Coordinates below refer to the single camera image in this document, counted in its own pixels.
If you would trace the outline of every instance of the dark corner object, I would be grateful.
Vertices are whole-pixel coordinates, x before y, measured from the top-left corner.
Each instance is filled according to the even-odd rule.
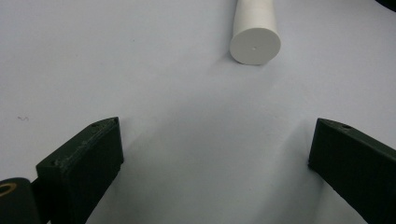
[[[0,182],[0,223],[85,223],[122,163],[119,119],[95,122],[41,161],[32,184]]]
[[[384,7],[389,8],[392,11],[396,12],[396,1],[395,0],[376,0],[379,4]]]
[[[343,123],[318,119],[309,167],[369,224],[396,223],[394,149]]]

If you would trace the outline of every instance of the black object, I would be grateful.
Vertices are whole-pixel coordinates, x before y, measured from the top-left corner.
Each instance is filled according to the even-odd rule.
[[[123,163],[118,118],[95,122],[37,166],[38,179],[0,183],[0,224],[82,224]]]
[[[379,4],[384,7],[389,8],[392,11],[396,12],[396,1],[395,0],[376,0]]]
[[[369,224],[396,223],[394,149],[343,123],[318,119],[309,167]]]

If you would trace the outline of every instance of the white table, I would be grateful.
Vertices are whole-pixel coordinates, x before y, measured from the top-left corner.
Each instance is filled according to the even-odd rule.
[[[228,51],[236,1],[2,1],[0,179],[120,117],[125,163],[87,223],[365,223],[306,163],[316,119],[396,148],[396,13],[275,0],[279,54]]]

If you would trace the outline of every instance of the white cylinder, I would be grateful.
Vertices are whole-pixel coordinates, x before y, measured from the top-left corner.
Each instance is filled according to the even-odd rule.
[[[240,63],[264,64],[279,50],[273,0],[238,0],[231,55]]]

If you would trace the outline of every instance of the white cylindrical object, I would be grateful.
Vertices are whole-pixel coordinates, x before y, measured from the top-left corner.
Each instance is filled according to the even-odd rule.
[[[240,63],[264,64],[279,50],[273,0],[238,0],[231,55]]]

